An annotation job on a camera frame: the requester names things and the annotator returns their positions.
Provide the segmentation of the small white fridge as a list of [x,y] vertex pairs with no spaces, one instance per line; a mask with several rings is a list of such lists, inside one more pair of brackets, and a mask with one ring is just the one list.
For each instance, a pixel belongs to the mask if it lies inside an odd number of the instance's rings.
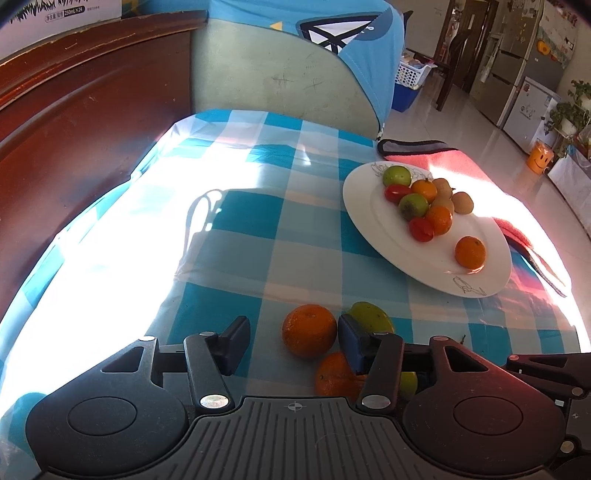
[[552,146],[557,133],[549,130],[546,124],[560,101],[558,94],[526,77],[504,124],[504,132],[526,154],[531,153],[537,141]]

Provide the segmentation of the red cherry tomato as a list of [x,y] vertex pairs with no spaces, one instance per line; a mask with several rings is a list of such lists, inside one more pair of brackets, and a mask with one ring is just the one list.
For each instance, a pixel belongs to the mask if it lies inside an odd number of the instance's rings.
[[385,189],[385,198],[396,205],[407,195],[412,193],[412,189],[407,185],[391,184]]
[[421,243],[430,242],[435,237],[434,228],[426,218],[413,218],[409,222],[409,231],[412,237]]

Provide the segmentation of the skim milk carton box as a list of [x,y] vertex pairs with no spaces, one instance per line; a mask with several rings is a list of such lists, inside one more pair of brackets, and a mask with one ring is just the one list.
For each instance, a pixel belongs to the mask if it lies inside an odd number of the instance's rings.
[[1,58],[63,32],[117,19],[121,12],[120,0],[31,1],[1,27]]

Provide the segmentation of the silver refrigerator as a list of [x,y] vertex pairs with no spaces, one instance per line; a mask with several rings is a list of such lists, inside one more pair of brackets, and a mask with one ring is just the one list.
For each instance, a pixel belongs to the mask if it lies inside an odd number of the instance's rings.
[[564,1],[507,1],[478,110],[501,128],[526,78],[556,90],[574,56],[577,34],[578,16]]

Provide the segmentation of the small orange tangerine front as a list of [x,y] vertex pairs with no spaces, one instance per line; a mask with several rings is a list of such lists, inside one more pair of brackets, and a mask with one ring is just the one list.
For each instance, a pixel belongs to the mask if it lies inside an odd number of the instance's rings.
[[437,186],[430,180],[421,179],[415,181],[411,185],[413,193],[422,195],[429,204],[431,204],[438,196]]

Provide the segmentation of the orange smiley face stool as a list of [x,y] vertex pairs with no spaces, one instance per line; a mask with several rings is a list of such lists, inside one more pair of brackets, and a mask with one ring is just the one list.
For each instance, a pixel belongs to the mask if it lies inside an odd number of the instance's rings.
[[527,167],[537,175],[542,175],[554,159],[554,151],[546,143],[537,140],[527,159]]

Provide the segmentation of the lone green fruit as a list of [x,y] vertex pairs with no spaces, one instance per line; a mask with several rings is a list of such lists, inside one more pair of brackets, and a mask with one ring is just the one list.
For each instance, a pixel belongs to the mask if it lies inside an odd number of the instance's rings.
[[410,222],[415,218],[423,218],[430,208],[428,200],[421,194],[411,193],[404,196],[398,205],[401,216]]

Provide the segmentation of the white plastic basket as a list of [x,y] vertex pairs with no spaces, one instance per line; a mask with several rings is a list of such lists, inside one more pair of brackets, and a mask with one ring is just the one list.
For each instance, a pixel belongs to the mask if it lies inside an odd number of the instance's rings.
[[403,57],[396,75],[396,84],[418,90],[434,69],[437,69],[437,66],[433,62],[422,63],[415,58]]

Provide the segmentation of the brown kiwi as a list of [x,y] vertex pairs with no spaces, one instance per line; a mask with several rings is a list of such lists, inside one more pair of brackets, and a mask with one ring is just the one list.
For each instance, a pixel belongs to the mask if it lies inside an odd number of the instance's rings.
[[433,185],[437,189],[437,196],[450,199],[454,194],[454,189],[450,186],[445,178],[437,178],[433,180]]
[[450,211],[451,214],[455,213],[455,206],[453,201],[450,198],[446,198],[446,197],[437,197],[432,203],[431,206],[441,206],[441,207],[445,207],[446,209],[448,209]]
[[455,212],[461,215],[471,214],[474,210],[474,201],[472,197],[463,191],[456,192],[452,195],[452,203]]

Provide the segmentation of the dark wooden chair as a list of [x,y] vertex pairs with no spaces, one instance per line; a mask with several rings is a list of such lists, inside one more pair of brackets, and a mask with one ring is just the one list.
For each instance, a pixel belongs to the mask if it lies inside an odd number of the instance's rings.
[[444,82],[436,100],[436,109],[438,111],[442,111],[444,109],[445,103],[449,97],[454,83],[454,75],[471,33],[471,29],[463,30],[453,38],[449,48],[450,58],[448,63],[435,61],[433,58],[424,54],[418,52],[415,53],[415,57],[420,61],[437,66],[444,74]]

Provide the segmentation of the potted green plant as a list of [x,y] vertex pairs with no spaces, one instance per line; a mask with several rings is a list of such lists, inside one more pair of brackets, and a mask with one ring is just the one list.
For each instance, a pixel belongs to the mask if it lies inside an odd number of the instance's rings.
[[573,80],[571,86],[569,99],[554,106],[545,124],[547,133],[557,134],[554,150],[559,158],[571,145],[584,154],[590,149],[590,83]]

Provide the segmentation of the dark red wooden headboard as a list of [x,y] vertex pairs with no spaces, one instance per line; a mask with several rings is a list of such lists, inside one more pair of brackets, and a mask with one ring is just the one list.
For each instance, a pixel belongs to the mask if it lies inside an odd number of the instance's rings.
[[191,110],[200,11],[110,21],[1,66],[1,304],[53,237]]

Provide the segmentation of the blue and green cushion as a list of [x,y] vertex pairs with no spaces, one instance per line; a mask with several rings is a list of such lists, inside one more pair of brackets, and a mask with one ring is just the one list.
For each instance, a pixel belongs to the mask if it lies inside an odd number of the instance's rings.
[[141,14],[200,12],[191,106],[283,114],[379,138],[406,21],[388,1],[140,1]]

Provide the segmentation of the orange tangerine with stem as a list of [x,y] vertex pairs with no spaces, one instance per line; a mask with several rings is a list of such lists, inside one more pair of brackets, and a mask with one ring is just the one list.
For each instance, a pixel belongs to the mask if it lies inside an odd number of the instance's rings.
[[453,225],[453,214],[442,205],[432,205],[425,215],[436,236],[447,234]]

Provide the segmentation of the blue storage bin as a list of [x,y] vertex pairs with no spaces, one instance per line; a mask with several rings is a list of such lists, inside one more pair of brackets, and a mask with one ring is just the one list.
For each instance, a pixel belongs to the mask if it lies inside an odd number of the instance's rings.
[[421,89],[421,86],[407,87],[397,83],[394,87],[392,108],[401,113],[406,112],[413,105]]

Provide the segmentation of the blue checkered tablecloth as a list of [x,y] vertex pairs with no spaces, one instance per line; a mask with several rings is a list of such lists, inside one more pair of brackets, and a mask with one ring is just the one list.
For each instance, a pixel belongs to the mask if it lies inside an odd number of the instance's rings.
[[252,343],[235,395],[308,395],[314,366],[288,353],[281,325],[297,306],[334,314],[366,301],[410,343],[438,334],[503,363],[513,353],[589,347],[572,298],[520,255],[507,286],[482,299],[427,287],[356,230],[342,183],[377,159],[374,143],[311,122],[214,110],[173,125],[131,178],[52,241],[1,326],[1,475],[32,479],[32,407],[144,335],[179,344],[238,316]]

